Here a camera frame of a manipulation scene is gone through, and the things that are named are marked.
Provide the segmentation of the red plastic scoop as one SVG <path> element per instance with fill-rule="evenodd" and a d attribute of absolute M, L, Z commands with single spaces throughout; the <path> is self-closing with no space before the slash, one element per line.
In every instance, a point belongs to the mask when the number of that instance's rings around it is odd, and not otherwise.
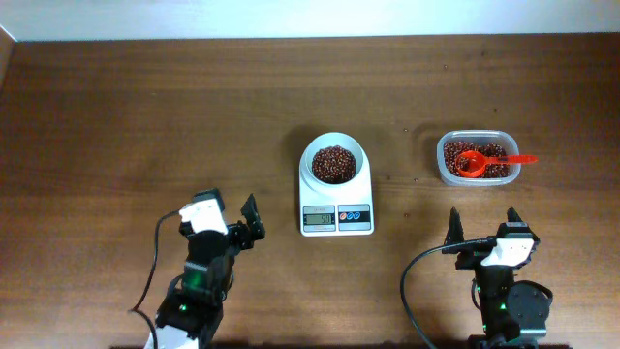
<path fill-rule="evenodd" d="M 460 176 L 477 178 L 484 174 L 489 165 L 521 165 L 537 163 L 539 158 L 534 155 L 506 155 L 489 157 L 475 150 L 468 150 L 458 154 L 455 158 L 455 167 Z"/>

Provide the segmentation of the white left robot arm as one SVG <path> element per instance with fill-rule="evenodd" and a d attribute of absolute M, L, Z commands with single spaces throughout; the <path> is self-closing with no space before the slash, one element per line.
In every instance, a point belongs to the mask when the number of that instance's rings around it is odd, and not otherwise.
<path fill-rule="evenodd" d="M 157 221 L 154 253 L 159 253 L 162 224 L 179 216 L 179 233 L 188 241 L 188 255 L 183 272 L 170 282 L 154 319 L 140 310 L 140 302 L 130 309 L 149 327 L 145 349 L 211 346 L 234 283 L 235 257 L 265 238 L 254 196 L 249 196 L 240 209 L 242 221 L 227 223 L 224 211 L 221 192 L 212 188 L 195 194 L 190 203 Z"/>

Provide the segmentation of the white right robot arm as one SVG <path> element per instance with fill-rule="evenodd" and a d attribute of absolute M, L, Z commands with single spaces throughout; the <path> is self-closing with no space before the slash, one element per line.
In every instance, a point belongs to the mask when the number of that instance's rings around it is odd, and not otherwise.
<path fill-rule="evenodd" d="M 512 207 L 497 233 L 479 241 L 464 238 L 459 212 L 450 211 L 444 246 L 457 256 L 457 270 L 475 274 L 471 296 L 482 319 L 483 334 L 468 338 L 470 348 L 537 348 L 546 336 L 553 293 L 539 283 L 515 279 L 539 244 Z"/>

